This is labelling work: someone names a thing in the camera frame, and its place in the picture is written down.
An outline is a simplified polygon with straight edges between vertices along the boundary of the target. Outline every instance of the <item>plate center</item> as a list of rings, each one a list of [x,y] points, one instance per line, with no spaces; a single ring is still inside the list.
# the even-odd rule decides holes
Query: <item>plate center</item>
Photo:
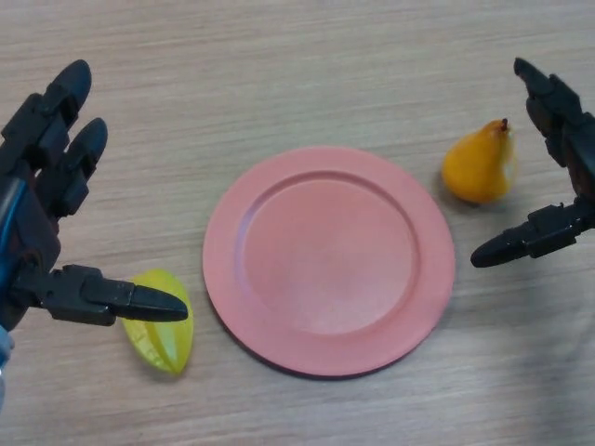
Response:
[[[305,332],[338,335],[374,323],[415,274],[407,220],[356,178],[321,174],[288,183],[246,223],[245,285],[282,323]]]

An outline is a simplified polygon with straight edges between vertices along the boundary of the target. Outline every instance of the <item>toy pear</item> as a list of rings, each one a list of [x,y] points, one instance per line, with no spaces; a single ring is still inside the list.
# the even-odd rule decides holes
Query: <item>toy pear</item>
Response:
[[[490,203],[505,195],[517,176],[514,136],[507,119],[464,136],[446,153],[443,182],[461,200]]]

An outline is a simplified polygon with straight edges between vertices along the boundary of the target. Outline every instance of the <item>table surface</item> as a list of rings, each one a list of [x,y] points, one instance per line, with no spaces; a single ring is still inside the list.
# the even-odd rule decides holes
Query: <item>table surface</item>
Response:
[[[474,269],[469,254],[530,210],[572,200],[512,63],[556,72],[595,111],[594,20],[589,0],[4,1],[0,122],[86,59],[94,87],[76,128],[95,116],[110,128],[92,192],[61,227],[60,264],[118,279],[174,271],[195,333],[188,370],[172,381],[141,363],[120,324],[31,310],[13,332],[0,443],[593,444],[592,236],[497,269]],[[505,116],[522,170],[514,191],[480,208],[458,203],[437,180],[445,151]],[[221,194],[249,166],[313,144],[408,170],[456,244],[439,327],[404,361],[349,382],[297,379],[248,357],[216,322],[202,277]]]

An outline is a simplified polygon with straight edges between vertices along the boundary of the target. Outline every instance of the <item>yellow pear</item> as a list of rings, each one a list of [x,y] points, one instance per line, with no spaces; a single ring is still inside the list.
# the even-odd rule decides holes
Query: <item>yellow pear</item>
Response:
[[[461,200],[489,203],[510,190],[517,170],[512,129],[500,119],[460,139],[444,157],[442,176]]]

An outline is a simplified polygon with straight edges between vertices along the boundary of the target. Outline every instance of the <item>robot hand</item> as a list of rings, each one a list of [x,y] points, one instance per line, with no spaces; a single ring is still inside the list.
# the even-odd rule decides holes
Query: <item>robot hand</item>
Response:
[[[515,60],[514,72],[527,87],[529,117],[549,155],[568,168],[576,197],[571,205],[534,211],[522,225],[484,243],[471,256],[476,268],[545,256],[595,227],[595,118],[581,110],[578,95],[555,74],[547,77],[523,59]]]
[[[106,124],[98,118],[69,145],[68,132],[90,88],[91,71],[77,60],[43,95],[31,94],[1,132],[0,371],[12,349],[8,332],[29,307],[44,308],[57,320],[96,325],[112,325],[116,317],[188,317],[174,296],[104,279],[98,269],[52,270],[60,253],[60,219],[81,206],[107,143]]]

